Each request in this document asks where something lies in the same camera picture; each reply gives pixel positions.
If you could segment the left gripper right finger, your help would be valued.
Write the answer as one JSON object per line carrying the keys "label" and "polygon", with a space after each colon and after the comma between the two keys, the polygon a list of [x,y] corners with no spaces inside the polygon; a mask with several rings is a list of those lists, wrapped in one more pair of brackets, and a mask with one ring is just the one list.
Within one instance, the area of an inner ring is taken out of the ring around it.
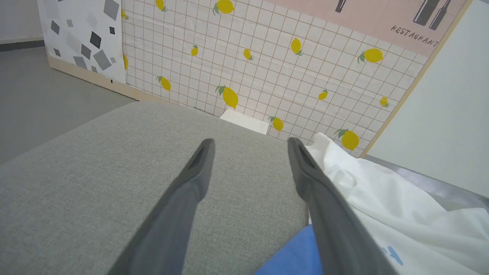
{"label": "left gripper right finger", "polygon": [[308,205],[325,275],[395,275],[397,272],[340,191],[300,139],[287,141],[296,191]]}

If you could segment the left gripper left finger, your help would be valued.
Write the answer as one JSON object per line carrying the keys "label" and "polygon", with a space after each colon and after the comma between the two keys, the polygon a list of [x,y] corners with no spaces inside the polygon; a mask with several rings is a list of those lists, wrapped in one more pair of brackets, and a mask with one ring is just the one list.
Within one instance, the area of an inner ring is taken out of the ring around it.
{"label": "left gripper left finger", "polygon": [[198,203],[206,196],[215,157],[204,139],[109,270],[110,275],[180,275]]}

